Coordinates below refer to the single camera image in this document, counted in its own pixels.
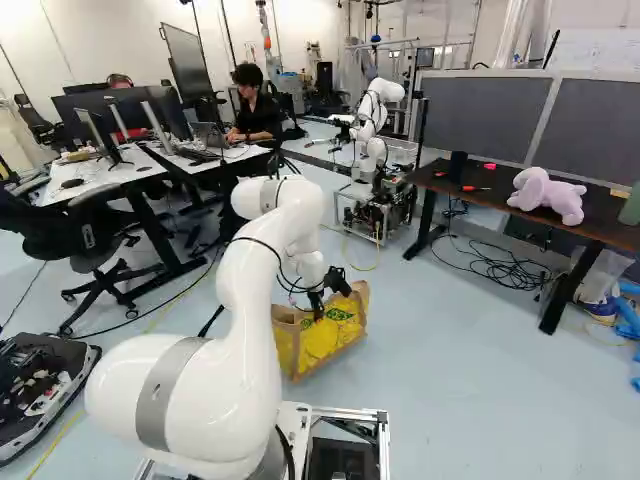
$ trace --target mouse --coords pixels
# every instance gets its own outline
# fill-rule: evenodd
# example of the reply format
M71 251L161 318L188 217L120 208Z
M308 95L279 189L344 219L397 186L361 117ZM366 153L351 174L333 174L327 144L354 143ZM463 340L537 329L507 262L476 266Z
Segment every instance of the mouse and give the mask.
M64 182L62 182L60 184L60 187L62 188L79 187L83 183L84 183L84 179L82 178L72 178L71 180L65 180Z

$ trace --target plush toy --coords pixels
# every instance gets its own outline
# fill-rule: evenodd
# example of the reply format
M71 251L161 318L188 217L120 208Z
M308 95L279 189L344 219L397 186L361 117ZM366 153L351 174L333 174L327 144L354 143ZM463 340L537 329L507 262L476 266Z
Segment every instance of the plush toy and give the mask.
M584 185L572 185L549 179L549 174L540 167L523 170L513 179L518 190L511 194L507 205L530 212L542 205L551 207L562 215L562 223L573 227L584 219L581 195L587 193Z

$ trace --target yellow bag with green print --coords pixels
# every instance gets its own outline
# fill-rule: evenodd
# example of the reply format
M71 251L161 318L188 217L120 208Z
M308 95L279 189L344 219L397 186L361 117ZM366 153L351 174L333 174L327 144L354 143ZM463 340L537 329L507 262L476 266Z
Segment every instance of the yellow bag with green print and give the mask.
M298 382L366 335L369 285L354 282L348 298L325 302L324 318L282 305L271 306L273 333L282 371Z

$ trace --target whiteboard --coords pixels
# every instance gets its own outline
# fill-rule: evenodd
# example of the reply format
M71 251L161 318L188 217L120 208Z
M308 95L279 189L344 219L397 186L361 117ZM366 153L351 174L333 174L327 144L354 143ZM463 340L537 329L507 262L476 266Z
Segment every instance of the whiteboard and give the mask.
M640 72L640 29L560 29L548 68Z

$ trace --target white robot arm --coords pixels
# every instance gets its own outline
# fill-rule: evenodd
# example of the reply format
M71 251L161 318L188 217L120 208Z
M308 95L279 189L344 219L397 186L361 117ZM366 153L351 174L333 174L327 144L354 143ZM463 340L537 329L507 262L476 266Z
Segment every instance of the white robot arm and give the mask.
M274 431L281 379L270 313L280 259L293 261L307 287L326 273L320 187L299 176L253 178L235 188L232 203L253 221L216 274L218 299L232 313L229 334L132 338L105 355L86 388L87 411L104 429L205 480L247 478Z
M361 145L366 145L368 158L360 159L356 167L359 169L360 179L367 183L373 181L376 166L379 161L384 160L387 153L384 141L376 138L387 121L388 112L384 102L399 102L404 94L402 85L378 77L371 82L362 97L356 114L359 125L351 128L349 134L356 144L360 142Z

